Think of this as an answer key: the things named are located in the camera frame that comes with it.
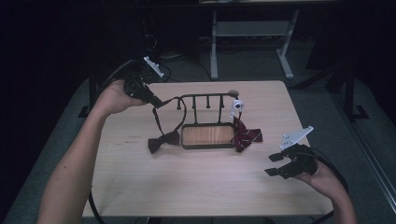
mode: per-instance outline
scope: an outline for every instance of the metal frame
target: metal frame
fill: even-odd
[[[219,79],[218,58],[216,53],[217,36],[265,36],[283,35],[285,41],[280,49],[276,50],[277,57],[287,79],[293,79],[286,52],[300,10],[295,9],[289,21],[217,21],[217,11],[213,12],[212,21],[212,48],[210,51],[210,78]]]
[[[216,123],[198,123],[197,118],[197,106],[196,106],[196,98],[197,97],[205,97],[206,98],[206,108],[209,109],[210,106],[210,97],[218,96],[219,97],[219,119]],[[228,93],[204,93],[204,94],[186,94],[180,96],[177,100],[177,110],[181,109],[180,101],[183,98],[190,97],[192,98],[192,110],[194,112],[194,123],[192,124],[184,124],[181,128],[181,145],[184,149],[203,149],[203,148],[226,148],[233,147],[233,144],[212,144],[212,145],[194,145],[194,146],[186,146],[183,144],[183,130],[189,127],[209,127],[209,126],[231,126],[233,124],[231,122],[221,122],[221,110],[224,108],[224,96],[233,97],[235,100],[238,100],[238,93],[234,91],[229,91]]]

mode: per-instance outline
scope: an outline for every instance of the black cable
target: black cable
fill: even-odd
[[[292,153],[289,154],[289,158],[295,155],[302,155],[302,156],[308,156],[308,157],[312,157],[314,159],[316,159],[317,157],[315,155],[309,154],[309,153],[305,153],[305,152],[297,152],[297,153]]]
[[[327,167],[329,167],[332,172],[335,174],[335,176],[338,178],[338,180],[341,182],[343,185],[344,189],[346,190],[346,193],[349,193],[349,187],[347,185],[347,181],[344,179],[344,177],[341,175],[341,173],[335,168],[334,165],[332,165],[329,161],[324,160],[321,157],[317,157],[317,160],[325,164]]]
[[[117,80],[120,79],[121,77],[117,77],[117,73],[118,71],[120,71],[124,66],[128,65],[129,63],[133,62],[134,60],[129,60],[126,63],[123,63],[122,65],[119,66],[119,68],[116,69],[116,71],[114,71],[107,79],[106,81],[102,84],[102,86],[99,88],[99,90],[96,92],[96,96],[92,102],[92,107],[95,105],[97,98],[99,97],[99,95],[102,93],[102,91],[105,90],[105,88],[107,88],[107,86]]]
[[[170,80],[172,80],[172,81],[175,81],[175,82],[181,82],[181,81],[179,81],[179,80],[176,80],[176,79],[174,79],[174,78],[169,78]]]
[[[330,164],[332,165],[332,161],[331,161],[323,152],[319,151],[318,149],[316,149],[316,148],[314,148],[314,147],[311,147],[311,149],[314,150],[314,151],[316,151],[317,153],[319,153],[320,156],[322,156],[324,159],[326,159],[326,161],[327,161],[328,163],[330,163]]]
[[[325,220],[327,220],[329,217],[332,217],[332,216],[334,216],[334,211],[331,211],[330,213],[324,215],[323,217],[318,218],[314,222],[311,222],[311,224],[320,224],[320,223],[324,222]]]
[[[236,43],[235,41],[230,41],[229,43],[222,43],[217,45],[217,53],[218,54],[235,54],[239,53],[242,51],[242,46],[239,43]]]
[[[168,71],[168,76],[167,75],[163,75],[163,77],[161,77],[163,82],[167,82],[171,78],[171,75],[172,75],[171,69],[168,66],[165,66],[163,64],[160,64],[160,66],[164,67]]]
[[[138,222],[140,219],[141,219],[141,217],[137,218],[137,219],[134,221],[134,224],[137,224],[137,222]]]
[[[190,60],[190,59],[180,59],[180,60],[178,60],[178,61],[185,61],[185,62],[191,62],[191,63],[196,63],[196,64],[198,64],[199,66],[201,66],[201,67],[204,69],[204,71],[205,71],[207,77],[209,77],[209,80],[212,80],[212,78],[210,77],[210,73],[207,71],[207,69],[206,69],[201,63],[199,63],[199,62],[197,62],[197,61],[195,61],[195,60]]]
[[[93,212],[93,215],[95,216],[96,220],[100,223],[100,224],[106,224],[102,218],[100,217],[98,210],[96,209],[96,205],[95,202],[93,201],[93,196],[92,196],[92,190],[90,191],[90,196],[88,197],[88,201],[90,202],[90,206],[91,206],[91,210]]]
[[[269,217],[263,217],[262,224],[275,224],[275,222]]]

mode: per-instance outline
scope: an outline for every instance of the person's hand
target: person's hand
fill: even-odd
[[[305,182],[331,200],[345,197],[347,192],[332,170],[320,161],[316,161],[316,163],[318,169],[313,175],[303,173],[294,178]]]
[[[130,106],[146,104],[139,99],[126,95],[123,82],[123,80],[116,80],[110,83],[98,97],[92,112],[107,117],[111,114],[120,113]]]

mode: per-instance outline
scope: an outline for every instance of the gray floor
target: gray floor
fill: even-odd
[[[312,42],[292,42],[288,51],[290,67],[295,75],[287,80],[276,57],[276,45],[269,44],[260,50],[251,49],[220,54],[219,81],[233,80],[282,80],[293,86],[313,76],[317,71],[306,70]],[[209,69],[208,52],[195,58],[199,63],[177,61],[164,63],[172,71],[172,78],[179,81],[208,81],[205,71]],[[372,150],[389,183],[396,184],[396,128],[377,106],[373,95],[359,81],[356,82],[356,105],[362,105],[370,119],[358,120],[355,124],[346,120],[337,102],[343,93],[327,93],[323,78],[303,91],[290,91],[290,97],[303,126],[315,130],[308,135],[312,147],[324,152],[345,176],[350,196],[355,205],[359,223],[396,223],[396,216],[383,190],[366,160],[364,148],[353,132],[359,129],[365,144]],[[25,182],[20,195],[13,204],[4,223],[35,223],[41,194],[50,173],[71,141],[76,136],[83,119],[78,118],[80,109],[88,105],[88,85],[81,87],[71,99],[58,125],[44,147],[40,158]],[[276,223],[310,223],[312,217],[271,217]],[[106,223],[146,223],[144,217],[105,217]],[[97,223],[94,218],[83,218],[83,223]],[[163,223],[265,223],[263,217],[168,217]]]

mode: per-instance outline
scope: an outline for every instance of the black clamp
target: black clamp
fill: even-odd
[[[127,77],[124,82],[125,94],[159,108],[163,102],[149,89],[148,84],[141,77]]]
[[[291,159],[291,162],[280,168],[266,169],[265,172],[269,176],[280,175],[287,179],[302,173],[313,175],[318,169],[315,162],[316,155],[312,149],[306,145],[295,144],[268,158],[271,161],[282,161],[283,158]]]

